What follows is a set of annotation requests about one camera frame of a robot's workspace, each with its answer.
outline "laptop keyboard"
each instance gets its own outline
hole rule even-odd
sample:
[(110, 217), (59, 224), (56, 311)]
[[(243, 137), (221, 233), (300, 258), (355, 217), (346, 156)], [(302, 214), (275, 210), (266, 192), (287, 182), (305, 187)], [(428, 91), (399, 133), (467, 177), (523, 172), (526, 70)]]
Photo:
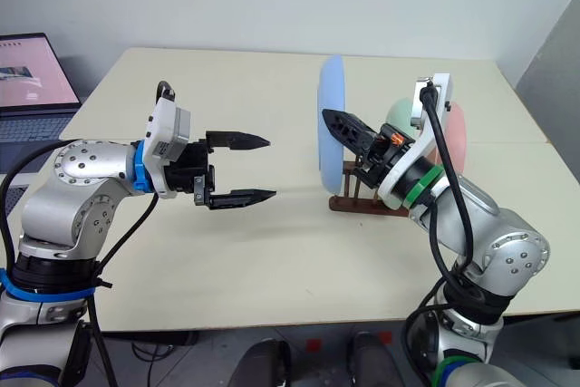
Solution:
[(1, 142), (57, 140), (72, 117), (37, 118), (30, 120), (1, 120)]

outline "white wall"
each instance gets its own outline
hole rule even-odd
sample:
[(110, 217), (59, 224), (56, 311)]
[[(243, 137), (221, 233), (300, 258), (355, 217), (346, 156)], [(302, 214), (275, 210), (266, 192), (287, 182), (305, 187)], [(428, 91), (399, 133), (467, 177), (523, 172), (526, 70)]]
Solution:
[(132, 45), (496, 59), (515, 84), (570, 0), (0, 0), (49, 34), (77, 88)]

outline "light blue plate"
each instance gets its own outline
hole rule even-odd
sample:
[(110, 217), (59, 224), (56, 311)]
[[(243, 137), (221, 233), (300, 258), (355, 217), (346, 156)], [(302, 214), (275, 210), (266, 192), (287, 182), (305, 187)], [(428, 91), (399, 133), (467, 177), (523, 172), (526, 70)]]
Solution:
[(387, 121), (405, 135), (415, 139), (417, 130), (411, 126), (411, 112), (413, 103), (408, 99), (401, 99), (391, 106), (387, 114)]
[(318, 168), (323, 185), (340, 194), (343, 185), (343, 144), (326, 128), (323, 109), (344, 111), (343, 58), (332, 56), (323, 65), (318, 83)]

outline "black cable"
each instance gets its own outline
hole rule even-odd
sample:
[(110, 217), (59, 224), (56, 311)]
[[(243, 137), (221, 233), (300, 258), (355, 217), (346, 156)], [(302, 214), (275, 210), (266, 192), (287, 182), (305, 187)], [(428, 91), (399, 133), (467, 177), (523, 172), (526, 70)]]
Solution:
[(140, 348), (135, 342), (131, 342), (130, 349), (133, 352), (135, 358), (144, 363), (151, 363), (151, 361), (160, 362), (161, 360), (165, 360), (167, 357), (169, 357), (175, 352), (176, 347), (173, 346), (172, 344), (168, 344), (167, 350), (164, 353), (156, 354), (155, 357), (153, 357), (153, 353), (150, 353), (146, 349)]
[(149, 205), (147, 206), (147, 208), (145, 209), (143, 214), (140, 216), (140, 218), (137, 219), (135, 224), (133, 224), (132, 227), (129, 230), (127, 230), (127, 232), (121, 237), (121, 239), (119, 239), (117, 241), (117, 243), (111, 248), (111, 250), (109, 250), (109, 252), (106, 254), (106, 256), (102, 259), (100, 264), (95, 268), (94, 272), (92, 273), (93, 280), (97, 279), (97, 277), (102, 273), (102, 270), (111, 261), (113, 256), (115, 254), (117, 254), (117, 251), (119, 251), (121, 249), (121, 247), (129, 239), (129, 237), (131, 237), (133, 235), (133, 233), (135, 233), (135, 231), (137, 231), (137, 229), (141, 226), (141, 224), (143, 224), (143, 222), (145, 222), (145, 219), (147, 219), (149, 217), (149, 215), (151, 214), (151, 212), (153, 211), (155, 206), (157, 206), (157, 201), (159, 199), (160, 199), (159, 195), (157, 195), (156, 193), (153, 194), (153, 198), (151, 199), (151, 202), (149, 203)]
[(459, 266), (459, 271), (463, 272), (473, 261), (473, 228), (471, 227), (471, 220), (469, 219), (468, 209), (465, 205), (463, 194), (461, 193), (457, 174), (455, 173), (455, 169), (453, 169), (453, 163), (451, 162), (451, 156), (447, 148), (445, 135), (441, 128), (439, 117), (437, 116), (437, 109), (435, 107), (437, 95), (437, 88), (435, 88), (431, 83), (429, 86), (421, 90), (420, 101), (423, 103), (423, 107), (429, 117), (439, 155), (443, 162), (443, 168), (445, 169), (445, 174), (449, 181), (449, 187), (453, 193), (453, 198), (455, 199), (459, 216), (461, 217), (461, 223), (463, 224), (463, 231), (465, 232), (465, 261)]
[(439, 288), (443, 285), (443, 283), (445, 283), (445, 277), (444, 276), (442, 276), (439, 280), (437, 280), (437, 283), (435, 283), (435, 285), (429, 291), (429, 293), (426, 294), (425, 297), (422, 299), (422, 301), (419, 304), (419, 307), (424, 307), (425, 305), (427, 305), (427, 303), (431, 300), (431, 298), (433, 296), (435, 296), (435, 294), (437, 293), (437, 291), (439, 290)]
[(429, 246), (431, 248), (431, 253), (433, 254), (435, 264), (441, 272), (441, 275), (443, 276), (442, 278), (445, 280), (445, 282), (453, 287), (453, 290), (455, 290), (458, 295), (465, 295), (467, 291), (461, 287), (457, 279), (448, 270), (447, 265), (445, 265), (445, 261), (443, 260), (439, 250), (439, 240), (437, 239), (437, 210), (437, 203), (431, 204), (429, 219)]
[(168, 371), (165, 372), (165, 374), (161, 377), (161, 379), (159, 381), (157, 381), (156, 387), (159, 387), (160, 385), (163, 384), (163, 382), (165, 381), (165, 379), (169, 376), (170, 373), (172, 373), (176, 367), (179, 366), (179, 364), (185, 360), (185, 358), (188, 356), (189, 352), (193, 349), (193, 346), (188, 346), (188, 349), (186, 352), (184, 352), (179, 358), (178, 360), (169, 368)]
[(403, 352), (405, 353), (405, 357), (409, 361), (409, 365), (411, 366), (412, 370), (415, 372), (417, 377), (420, 379), (421, 383), (425, 387), (431, 387), (431, 383), (429, 378), (422, 372), (419, 366), (415, 363), (411, 355), (411, 349), (409, 348), (409, 331), (411, 330), (413, 324), (417, 320), (420, 314), (430, 312), (430, 311), (442, 311), (442, 310), (449, 310), (450, 308), (455, 308), (455, 304), (438, 304), (438, 305), (425, 305), (423, 307), (416, 308), (409, 317), (405, 319), (405, 322), (402, 325), (401, 331), (401, 347)]
[(23, 170), (23, 168), (36, 158), (42, 156), (48, 151), (55, 149), (60, 149), (71, 142), (76, 140), (60, 140), (54, 144), (49, 144), (37, 151), (29, 154), (22, 160), (20, 160), (16, 165), (14, 165), (5, 175), (2, 185), (0, 185), (0, 233), (2, 233), (2, 240), (4, 241), (4, 250), (6, 252), (6, 272), (8, 276), (12, 273), (12, 268), (15, 264), (15, 246), (10, 235), (10, 227), (8, 226), (8, 216), (6, 214), (6, 196), (8, 194), (8, 189), (10, 188), (10, 183), (16, 175)]
[(151, 358), (151, 362), (149, 363), (149, 370), (147, 371), (147, 387), (151, 387), (151, 373), (153, 371), (153, 364), (155, 363), (155, 357), (159, 348), (160, 346), (156, 344), (155, 351), (153, 351), (153, 358)]
[(97, 348), (99, 348), (99, 354), (101, 355), (102, 365), (105, 369), (105, 374), (107, 375), (107, 382), (110, 387), (119, 387), (117, 379), (115, 378), (115, 372), (112, 369), (111, 357), (105, 346), (105, 341), (102, 338), (101, 328), (99, 327), (99, 321), (97, 320), (97, 309), (94, 304), (94, 295), (87, 298), (87, 305), (89, 308), (89, 320), (91, 321), (92, 336), (94, 341), (97, 343)]

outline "robotic arm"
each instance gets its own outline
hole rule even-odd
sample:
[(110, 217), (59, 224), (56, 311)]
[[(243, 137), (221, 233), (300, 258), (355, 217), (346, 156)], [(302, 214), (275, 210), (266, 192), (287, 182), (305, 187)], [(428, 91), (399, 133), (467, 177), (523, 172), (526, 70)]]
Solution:
[[(324, 121), (360, 159), (362, 166), (354, 175), (378, 189), (387, 207), (403, 205), (411, 220), (430, 234), (431, 251), (445, 277), (444, 285), (432, 291), (434, 307), (444, 308), (423, 308), (413, 316), (402, 339), (410, 347), (413, 366), (433, 373), (433, 385), (519, 387), (505, 371), (481, 363), (489, 362), (509, 302), (546, 264), (549, 245), (522, 217), (499, 208), (483, 190), (457, 176), (469, 214), (466, 227), (453, 192), (452, 167), (449, 171), (424, 157), (435, 145), (435, 131), (442, 136), (440, 122), (450, 110), (450, 93), (448, 74), (417, 81), (411, 113), (411, 125), (422, 130), (417, 141), (390, 124), (375, 132), (343, 111), (323, 110)], [(437, 143), (443, 156), (444, 141)], [(451, 271), (438, 244), (458, 255)]]
[(214, 167), (208, 163), (215, 147), (251, 150), (269, 145), (267, 140), (208, 131), (205, 139), (189, 142), (189, 130), (189, 112), (160, 82), (144, 140), (77, 140), (59, 151), (49, 179), (24, 206), (14, 266), (0, 271), (0, 380), (71, 386), (82, 379), (91, 337), (80, 319), (95, 286), (107, 285), (98, 278), (104, 265), (96, 257), (124, 198), (185, 192), (197, 206), (220, 209), (275, 195), (260, 189), (213, 195)]

